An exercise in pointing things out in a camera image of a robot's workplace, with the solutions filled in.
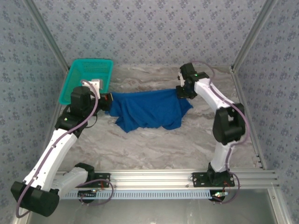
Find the black mounting plate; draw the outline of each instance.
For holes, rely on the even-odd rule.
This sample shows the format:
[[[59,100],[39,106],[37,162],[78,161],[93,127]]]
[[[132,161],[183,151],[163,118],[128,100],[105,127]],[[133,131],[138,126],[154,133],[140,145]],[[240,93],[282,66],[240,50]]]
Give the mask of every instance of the black mounting plate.
[[[225,184],[225,182],[228,183],[230,187],[235,186],[234,178],[230,174],[228,174],[226,177],[224,177],[223,182],[217,186],[211,184],[207,173],[192,173],[192,181],[193,181],[193,187],[195,187],[195,188],[228,187],[228,185]]]
[[[94,180],[96,180],[96,179],[105,179],[105,180],[110,181],[110,176],[111,176],[110,173],[95,173],[94,174]],[[94,182],[94,183],[84,185],[80,188],[101,188],[101,187],[109,188],[109,184],[107,182],[104,182],[104,181],[102,181],[102,183],[101,182]]]

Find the gray marble floor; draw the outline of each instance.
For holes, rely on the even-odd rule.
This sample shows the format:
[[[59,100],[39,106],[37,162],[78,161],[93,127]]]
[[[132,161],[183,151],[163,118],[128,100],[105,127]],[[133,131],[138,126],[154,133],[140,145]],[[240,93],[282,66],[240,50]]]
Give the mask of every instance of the gray marble floor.
[[[229,99],[238,102],[228,68],[217,67],[214,84]],[[207,68],[196,68],[197,72]],[[136,92],[179,85],[178,68],[174,67],[115,67],[109,91]],[[115,123],[116,118],[99,112],[93,128],[85,129],[67,153],[60,170],[69,170],[78,162],[96,169],[187,169],[207,168],[214,155],[212,135],[214,113],[197,96],[190,100],[193,109],[183,117],[182,126],[175,130],[142,129],[125,133]],[[252,143],[235,149],[231,167],[253,168],[256,156]]]

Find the plastic basket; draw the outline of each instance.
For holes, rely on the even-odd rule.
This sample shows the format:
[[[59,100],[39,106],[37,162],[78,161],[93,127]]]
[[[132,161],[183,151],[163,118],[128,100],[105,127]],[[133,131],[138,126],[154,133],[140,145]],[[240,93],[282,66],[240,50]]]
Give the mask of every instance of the plastic basket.
[[[102,79],[103,89],[101,93],[107,93],[113,69],[113,61],[108,59],[76,59],[67,75],[62,89],[59,102],[63,105],[71,103],[71,92],[77,86],[81,86],[80,81],[86,79]]]

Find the patterned wallpaper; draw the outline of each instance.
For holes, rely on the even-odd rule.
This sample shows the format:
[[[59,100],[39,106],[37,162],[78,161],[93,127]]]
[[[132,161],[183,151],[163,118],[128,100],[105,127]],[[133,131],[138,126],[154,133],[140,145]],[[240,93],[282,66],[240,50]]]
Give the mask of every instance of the patterned wallpaper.
[[[264,0],[35,0],[66,61],[232,64]]]
[[[0,223],[16,205],[22,181],[43,151],[64,74],[21,0],[0,1]]]
[[[281,0],[238,71],[269,169],[299,224],[299,2]]]

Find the blue cloth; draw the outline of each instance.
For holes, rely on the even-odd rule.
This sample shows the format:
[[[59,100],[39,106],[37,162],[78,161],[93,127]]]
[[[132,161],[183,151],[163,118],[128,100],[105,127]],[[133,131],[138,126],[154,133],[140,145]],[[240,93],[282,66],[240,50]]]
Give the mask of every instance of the blue cloth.
[[[109,114],[119,117],[116,124],[125,132],[139,127],[167,130],[181,127],[182,117],[192,108],[186,99],[178,99],[175,89],[135,93],[112,93]]]

